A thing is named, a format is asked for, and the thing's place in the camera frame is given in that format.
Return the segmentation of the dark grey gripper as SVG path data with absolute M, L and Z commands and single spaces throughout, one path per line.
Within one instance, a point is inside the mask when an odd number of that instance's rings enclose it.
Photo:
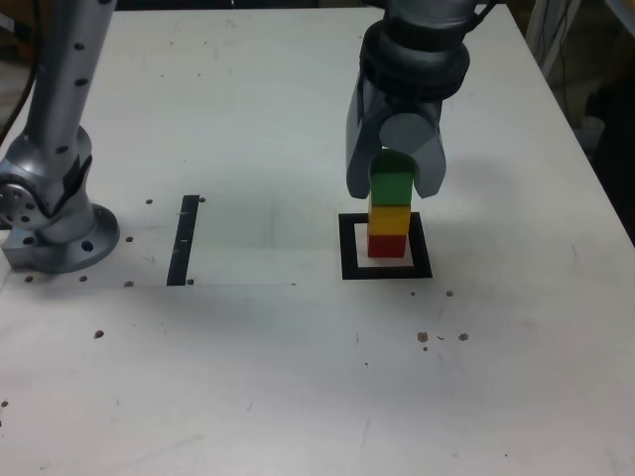
M 360 72 L 346 119 L 346 185 L 353 198 L 370 193 L 370 169 L 411 173 L 420 198 L 436 195 L 446 172 L 442 103 L 386 96 Z

